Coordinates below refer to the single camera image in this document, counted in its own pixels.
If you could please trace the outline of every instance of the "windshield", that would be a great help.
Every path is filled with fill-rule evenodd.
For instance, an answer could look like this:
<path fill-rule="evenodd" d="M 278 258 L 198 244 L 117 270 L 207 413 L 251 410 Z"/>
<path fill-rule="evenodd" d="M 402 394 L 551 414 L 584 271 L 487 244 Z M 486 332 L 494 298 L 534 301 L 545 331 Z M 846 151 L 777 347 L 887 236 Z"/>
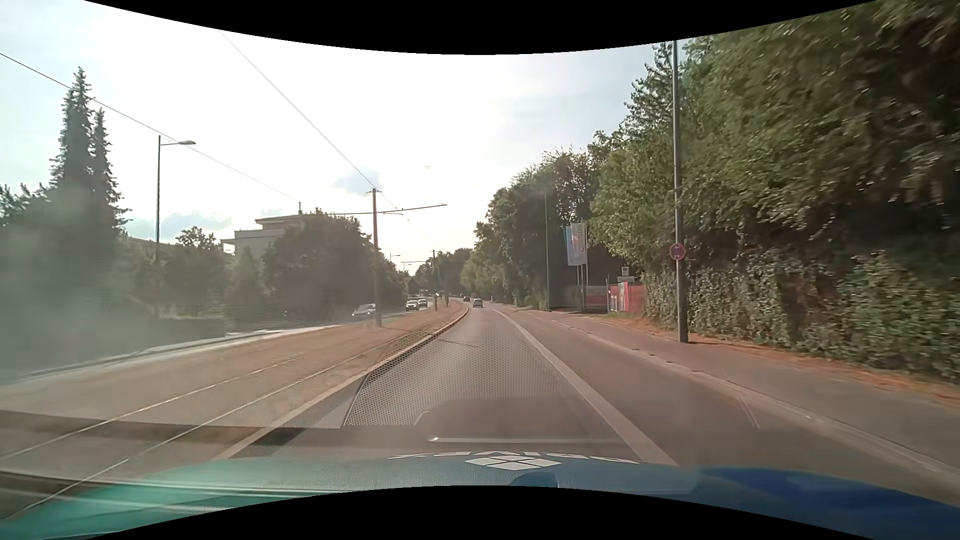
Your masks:
<path fill-rule="evenodd" d="M 488 56 L 2 4 L 0 518 L 458 452 L 960 504 L 955 4 Z"/>

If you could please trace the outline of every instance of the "car hood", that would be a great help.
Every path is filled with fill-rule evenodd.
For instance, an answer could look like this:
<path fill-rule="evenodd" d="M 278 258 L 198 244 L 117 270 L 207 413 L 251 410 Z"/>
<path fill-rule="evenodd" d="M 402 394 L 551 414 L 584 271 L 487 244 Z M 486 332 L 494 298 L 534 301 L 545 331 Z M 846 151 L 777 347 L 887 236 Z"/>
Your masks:
<path fill-rule="evenodd" d="M 542 485 L 648 495 L 878 540 L 956 538 L 960 529 L 960 508 L 796 471 L 686 470 L 579 454 L 448 452 L 352 461 L 272 457 L 213 461 L 41 505 L 0 523 L 0 537 L 34 540 L 103 533 L 295 497 L 430 485 Z"/>

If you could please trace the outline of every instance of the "sky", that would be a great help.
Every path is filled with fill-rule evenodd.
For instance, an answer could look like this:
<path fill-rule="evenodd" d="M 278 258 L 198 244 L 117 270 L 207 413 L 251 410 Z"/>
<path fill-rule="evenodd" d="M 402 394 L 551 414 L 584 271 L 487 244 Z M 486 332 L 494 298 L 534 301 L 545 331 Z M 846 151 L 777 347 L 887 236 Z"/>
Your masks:
<path fill-rule="evenodd" d="M 193 225 L 230 238 L 299 204 L 370 211 L 372 183 L 378 209 L 447 205 L 379 218 L 380 248 L 397 263 L 472 247 L 495 191 L 543 152 L 584 149 L 597 130 L 615 129 L 631 81 L 652 62 L 650 45 L 515 56 L 352 50 L 81 0 L 0 3 L 0 52 L 66 84 L 82 67 L 95 98 L 149 126 L 106 111 L 130 235 L 154 236 L 159 131 L 196 141 L 160 150 L 162 241 Z M 0 57 L 0 182 L 48 181 L 64 95 Z M 370 233 L 372 219 L 357 217 Z"/>

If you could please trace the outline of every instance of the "round red sign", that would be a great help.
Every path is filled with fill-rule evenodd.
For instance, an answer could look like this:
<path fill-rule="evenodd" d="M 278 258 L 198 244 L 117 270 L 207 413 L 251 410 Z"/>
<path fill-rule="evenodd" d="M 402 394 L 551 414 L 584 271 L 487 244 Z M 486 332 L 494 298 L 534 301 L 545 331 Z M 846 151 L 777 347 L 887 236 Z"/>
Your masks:
<path fill-rule="evenodd" d="M 686 248 L 683 244 L 674 244 L 670 246 L 670 258 L 681 260 L 686 255 Z"/>

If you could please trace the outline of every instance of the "car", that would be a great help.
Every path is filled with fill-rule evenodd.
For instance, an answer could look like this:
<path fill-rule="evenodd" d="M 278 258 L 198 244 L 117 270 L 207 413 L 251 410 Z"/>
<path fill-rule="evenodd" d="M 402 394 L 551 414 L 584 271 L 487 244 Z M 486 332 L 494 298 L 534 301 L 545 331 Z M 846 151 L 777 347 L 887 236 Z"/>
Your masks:
<path fill-rule="evenodd" d="M 354 319 L 366 319 L 373 317 L 373 313 L 376 311 L 376 304 L 362 304 L 360 307 L 353 311 Z"/>

